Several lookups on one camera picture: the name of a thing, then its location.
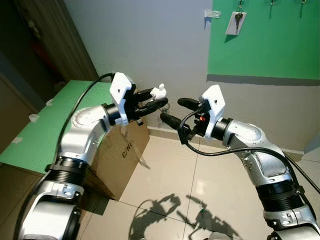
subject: tiled floor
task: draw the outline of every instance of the tiled floor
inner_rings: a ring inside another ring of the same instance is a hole
[[[205,152],[221,150],[199,143],[193,146]],[[79,240],[203,240],[211,231],[233,240],[265,240],[272,232],[263,219],[255,187],[234,154],[205,157],[177,140],[150,136],[142,157],[145,164],[137,165],[120,201],[93,197],[94,213],[84,213]],[[298,164],[320,185],[320,162],[302,160]],[[1,196],[7,188],[2,184],[2,168]],[[296,174],[320,217],[319,195],[298,171]],[[27,177],[24,188],[37,178]],[[11,239],[25,192],[16,189],[14,195],[19,199],[0,218],[0,239]],[[8,203],[1,197],[0,207]]]

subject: beige floor tile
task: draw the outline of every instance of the beige floor tile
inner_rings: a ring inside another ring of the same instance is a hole
[[[80,228],[78,231],[77,239],[81,239],[83,233],[85,232],[85,229],[92,217],[92,214],[95,212],[96,207],[99,203],[100,198],[102,197],[100,193],[95,192],[85,192],[85,194],[88,194],[88,203],[86,204],[87,210],[82,210],[82,220],[80,222]]]
[[[208,153],[222,150],[204,145],[199,149]],[[232,237],[244,240],[266,239],[273,231],[265,223],[254,185],[234,154],[198,156],[187,220],[211,231],[233,232]]]
[[[110,200],[102,216],[92,215],[81,240],[182,240],[184,227],[181,221]]]
[[[297,162],[297,164],[311,178],[311,180],[320,188],[320,162],[301,160]],[[299,171],[296,170],[295,167],[293,167],[293,169],[296,175],[298,176]]]
[[[302,159],[320,163],[320,145],[319,145],[319,143],[317,144],[317,147],[315,149],[309,150],[308,152],[306,152],[305,155],[303,155]]]
[[[20,212],[21,206],[27,197],[27,194],[31,189],[34,187],[34,185],[40,180],[40,177],[36,177],[34,181],[32,182],[31,186],[27,189],[27,191],[24,193],[18,204],[15,206],[15,208],[12,210],[12,212],[9,214],[7,219],[4,221],[3,224],[0,225],[0,236],[1,240],[12,240],[15,230],[15,225],[17,221],[18,214]]]
[[[142,158],[147,167],[137,165],[120,202],[150,209],[144,201],[157,201],[151,211],[181,219],[175,210],[187,214],[197,154],[180,141],[150,136]]]
[[[8,218],[36,177],[6,164],[0,167],[0,225]]]
[[[208,238],[212,233],[213,232],[210,230],[186,224],[183,240],[204,240]],[[219,240],[237,240],[237,238],[229,236],[222,237],[222,234],[218,232],[215,233],[215,237]]]

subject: gray wall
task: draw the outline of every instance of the gray wall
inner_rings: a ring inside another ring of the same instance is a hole
[[[189,111],[177,106],[177,99],[197,98],[214,83],[206,80],[210,24],[204,29],[204,10],[212,8],[212,0],[65,4],[98,74],[124,72],[141,89],[164,83],[171,114],[182,118]],[[257,124],[283,148],[303,150],[319,131],[318,86],[219,84],[225,116]],[[149,116],[147,123],[167,127],[159,114]]]
[[[44,63],[33,52],[30,36],[13,2],[0,1],[0,51],[41,99],[47,101],[55,95],[54,84]],[[7,78],[15,84],[15,78]]]

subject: green table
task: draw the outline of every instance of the green table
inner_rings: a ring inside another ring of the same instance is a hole
[[[17,137],[19,143],[10,143],[0,155],[0,162],[31,171],[45,173],[45,167],[53,162],[60,130],[80,94],[90,81],[71,80],[52,100],[52,106],[44,107],[36,122],[30,122]],[[111,83],[98,82],[87,93],[78,109],[111,104]]]

